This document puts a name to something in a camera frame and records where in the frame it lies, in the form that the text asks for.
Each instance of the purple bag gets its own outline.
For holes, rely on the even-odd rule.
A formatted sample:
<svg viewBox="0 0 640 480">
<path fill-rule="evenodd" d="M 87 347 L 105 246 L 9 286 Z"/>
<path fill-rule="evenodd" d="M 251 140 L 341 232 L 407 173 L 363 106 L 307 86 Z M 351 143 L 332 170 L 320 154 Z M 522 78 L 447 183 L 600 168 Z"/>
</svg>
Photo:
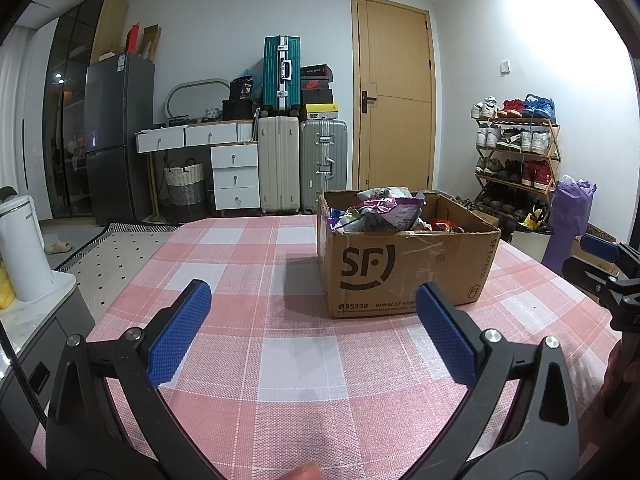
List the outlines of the purple bag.
<svg viewBox="0 0 640 480">
<path fill-rule="evenodd" d="M 576 182 L 564 175 L 556 182 L 556 193 L 548 224 L 554 230 L 546 246 L 542 264 L 562 276 L 562 264 L 571 255 L 574 238 L 587 232 L 596 185 Z"/>
</svg>

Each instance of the laundry basket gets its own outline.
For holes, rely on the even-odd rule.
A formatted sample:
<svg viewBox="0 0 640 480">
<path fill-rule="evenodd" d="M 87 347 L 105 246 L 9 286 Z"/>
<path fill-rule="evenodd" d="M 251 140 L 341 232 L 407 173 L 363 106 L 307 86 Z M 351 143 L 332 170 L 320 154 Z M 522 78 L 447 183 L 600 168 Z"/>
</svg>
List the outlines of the laundry basket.
<svg viewBox="0 0 640 480">
<path fill-rule="evenodd" d="M 188 158 L 184 166 L 164 168 L 166 188 L 175 219 L 181 224 L 202 220 L 207 216 L 207 189 L 204 165 Z"/>
</svg>

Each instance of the white curtain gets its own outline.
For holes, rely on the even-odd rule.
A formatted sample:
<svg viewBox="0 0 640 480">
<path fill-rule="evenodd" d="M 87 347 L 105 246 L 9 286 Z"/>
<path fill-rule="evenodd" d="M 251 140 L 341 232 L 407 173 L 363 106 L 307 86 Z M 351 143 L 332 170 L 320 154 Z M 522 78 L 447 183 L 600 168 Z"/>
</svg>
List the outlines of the white curtain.
<svg viewBox="0 0 640 480">
<path fill-rule="evenodd" d="M 0 45 L 0 187 L 18 189 L 15 165 L 15 107 L 24 51 L 33 31 L 15 25 Z"/>
</svg>

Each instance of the beige suitcase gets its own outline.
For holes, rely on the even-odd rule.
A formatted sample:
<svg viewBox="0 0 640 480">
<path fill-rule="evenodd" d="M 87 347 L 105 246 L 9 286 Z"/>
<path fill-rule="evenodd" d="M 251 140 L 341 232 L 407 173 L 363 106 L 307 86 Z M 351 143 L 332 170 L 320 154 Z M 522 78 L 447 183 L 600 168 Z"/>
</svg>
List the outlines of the beige suitcase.
<svg viewBox="0 0 640 480">
<path fill-rule="evenodd" d="M 260 207 L 267 211 L 300 209 L 300 134 L 297 117 L 258 120 Z"/>
</svg>

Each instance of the sf express box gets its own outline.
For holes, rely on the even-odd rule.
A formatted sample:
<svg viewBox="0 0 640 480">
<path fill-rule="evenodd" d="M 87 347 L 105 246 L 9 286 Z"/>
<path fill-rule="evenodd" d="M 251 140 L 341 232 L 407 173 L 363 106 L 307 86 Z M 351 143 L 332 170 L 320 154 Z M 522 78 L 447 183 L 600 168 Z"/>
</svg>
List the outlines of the sf express box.
<svg viewBox="0 0 640 480">
<path fill-rule="evenodd" d="M 318 257 L 333 317 L 415 311 L 415 291 L 435 282 L 454 305 L 476 301 L 500 241 L 500 229 L 437 192 L 427 192 L 421 218 L 454 222 L 464 233 L 430 231 L 333 233 L 329 209 L 360 203 L 357 191 L 318 197 Z"/>
</svg>

